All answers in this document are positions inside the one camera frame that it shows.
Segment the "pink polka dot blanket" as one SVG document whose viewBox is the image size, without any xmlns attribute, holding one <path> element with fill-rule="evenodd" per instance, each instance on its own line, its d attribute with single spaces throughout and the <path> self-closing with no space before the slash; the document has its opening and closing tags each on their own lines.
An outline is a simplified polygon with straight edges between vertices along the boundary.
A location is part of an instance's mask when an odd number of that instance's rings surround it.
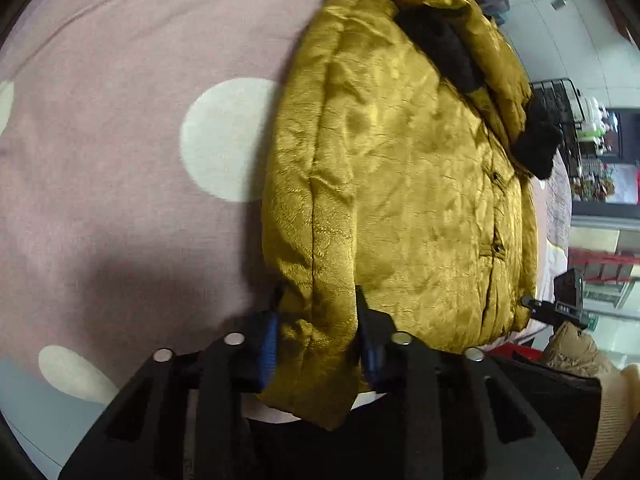
<svg viewBox="0 0 640 480">
<path fill-rule="evenodd" d="M 105 405 L 265 309 L 273 122 L 325 2 L 29 3 L 1 49 L 2 356 Z"/>
</svg>

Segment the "tan puffer sleeve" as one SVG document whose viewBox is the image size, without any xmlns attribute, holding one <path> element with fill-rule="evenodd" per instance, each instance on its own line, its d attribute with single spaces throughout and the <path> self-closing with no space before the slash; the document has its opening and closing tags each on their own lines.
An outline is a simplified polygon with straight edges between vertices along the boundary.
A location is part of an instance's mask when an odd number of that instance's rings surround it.
<svg viewBox="0 0 640 480">
<path fill-rule="evenodd" d="M 587 399 L 562 408 L 587 424 L 587 442 L 578 446 L 584 479 L 639 477 L 639 365 L 614 366 L 593 338 L 570 322 L 554 333 L 540 359 Z"/>
</svg>

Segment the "mustard yellow satin jacket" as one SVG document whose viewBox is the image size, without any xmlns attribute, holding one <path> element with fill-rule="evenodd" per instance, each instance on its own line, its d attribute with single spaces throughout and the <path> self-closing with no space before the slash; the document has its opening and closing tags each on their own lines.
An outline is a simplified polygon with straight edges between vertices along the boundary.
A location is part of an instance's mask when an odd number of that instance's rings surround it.
<svg viewBox="0 0 640 480">
<path fill-rule="evenodd" d="M 533 178 L 553 166 L 520 60 L 475 0 L 326 0 L 272 128 L 262 252 L 283 285 L 262 402 L 337 427 L 367 386 L 356 299 L 459 353 L 524 330 Z"/>
</svg>

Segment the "red cloth item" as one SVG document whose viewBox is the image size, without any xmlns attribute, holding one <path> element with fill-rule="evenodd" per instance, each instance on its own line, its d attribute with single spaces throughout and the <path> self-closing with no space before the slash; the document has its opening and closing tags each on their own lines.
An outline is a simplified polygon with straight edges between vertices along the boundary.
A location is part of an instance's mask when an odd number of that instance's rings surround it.
<svg viewBox="0 0 640 480">
<path fill-rule="evenodd" d="M 536 350 L 532 347 L 521 346 L 520 344 L 512 344 L 512 342 L 500 344 L 500 346 L 491 349 L 489 351 L 489 354 L 493 358 L 500 356 L 500 358 L 524 363 L 537 363 L 542 357 L 541 350 Z"/>
</svg>

